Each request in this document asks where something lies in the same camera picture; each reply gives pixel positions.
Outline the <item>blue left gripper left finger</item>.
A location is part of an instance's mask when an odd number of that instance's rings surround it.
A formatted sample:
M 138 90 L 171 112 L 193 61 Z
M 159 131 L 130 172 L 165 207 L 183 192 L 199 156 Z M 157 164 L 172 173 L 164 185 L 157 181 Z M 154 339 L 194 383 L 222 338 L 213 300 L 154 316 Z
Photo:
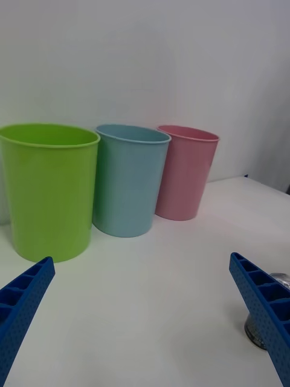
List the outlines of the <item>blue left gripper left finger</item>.
M 22 341 L 54 275 L 53 259 L 46 257 L 0 291 L 1 386 L 7 379 Z

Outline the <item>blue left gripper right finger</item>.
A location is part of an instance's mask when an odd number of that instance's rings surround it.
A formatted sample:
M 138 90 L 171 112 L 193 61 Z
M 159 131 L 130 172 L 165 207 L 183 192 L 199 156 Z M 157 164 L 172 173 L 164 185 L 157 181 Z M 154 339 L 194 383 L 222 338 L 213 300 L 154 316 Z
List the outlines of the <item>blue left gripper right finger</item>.
M 289 276 L 269 275 L 236 252 L 230 256 L 229 271 L 249 311 L 247 336 L 267 350 L 282 385 L 289 386 Z

